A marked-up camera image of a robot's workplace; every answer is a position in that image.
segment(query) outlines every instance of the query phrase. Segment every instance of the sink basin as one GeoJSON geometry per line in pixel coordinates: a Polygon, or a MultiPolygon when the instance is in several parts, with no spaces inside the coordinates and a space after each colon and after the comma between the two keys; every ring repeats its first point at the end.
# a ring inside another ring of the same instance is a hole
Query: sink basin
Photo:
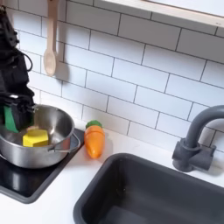
{"type": "Polygon", "coordinates": [[[80,196],[73,218],[75,224],[223,224],[224,188],[116,154],[80,196]]]}

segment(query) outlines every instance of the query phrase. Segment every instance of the toy carrot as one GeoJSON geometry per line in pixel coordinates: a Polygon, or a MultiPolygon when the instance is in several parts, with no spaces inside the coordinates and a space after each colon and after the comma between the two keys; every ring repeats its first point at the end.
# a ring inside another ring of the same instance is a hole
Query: toy carrot
{"type": "Polygon", "coordinates": [[[91,121],[86,126],[84,142],[87,153],[91,158],[99,158],[105,144],[105,134],[102,124],[98,121],[91,121]]]}

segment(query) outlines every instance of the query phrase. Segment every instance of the tile backsplash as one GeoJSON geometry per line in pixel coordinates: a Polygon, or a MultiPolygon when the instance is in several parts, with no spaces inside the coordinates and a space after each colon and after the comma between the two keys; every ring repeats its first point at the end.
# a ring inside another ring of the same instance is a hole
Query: tile backsplash
{"type": "MultiPolygon", "coordinates": [[[[98,119],[106,129],[173,151],[193,118],[224,104],[224,31],[218,27],[102,0],[60,0],[59,64],[46,76],[47,1],[6,0],[33,62],[35,102],[74,119],[98,119]]],[[[200,143],[217,145],[224,168],[224,120],[210,122],[200,143]]]]}

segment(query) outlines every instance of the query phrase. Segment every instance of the stove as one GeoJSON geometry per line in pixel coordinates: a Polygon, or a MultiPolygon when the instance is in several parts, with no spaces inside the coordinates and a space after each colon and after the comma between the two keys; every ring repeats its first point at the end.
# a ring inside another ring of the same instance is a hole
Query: stove
{"type": "MultiPolygon", "coordinates": [[[[84,143],[84,132],[75,129],[74,133],[80,139],[81,148],[84,143]]],[[[77,144],[77,139],[72,136],[71,148],[77,144]]],[[[20,168],[0,157],[0,193],[25,204],[34,202],[60,174],[77,151],[67,154],[58,164],[39,170],[20,168]]]]}

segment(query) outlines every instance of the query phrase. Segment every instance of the cable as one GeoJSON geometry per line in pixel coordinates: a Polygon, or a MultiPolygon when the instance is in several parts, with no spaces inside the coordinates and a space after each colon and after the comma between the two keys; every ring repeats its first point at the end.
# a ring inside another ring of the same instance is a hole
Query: cable
{"type": "Polygon", "coordinates": [[[31,60],[31,58],[27,54],[25,54],[23,52],[21,52],[21,53],[31,62],[30,68],[26,70],[27,72],[30,72],[32,70],[32,60],[31,60]]]}

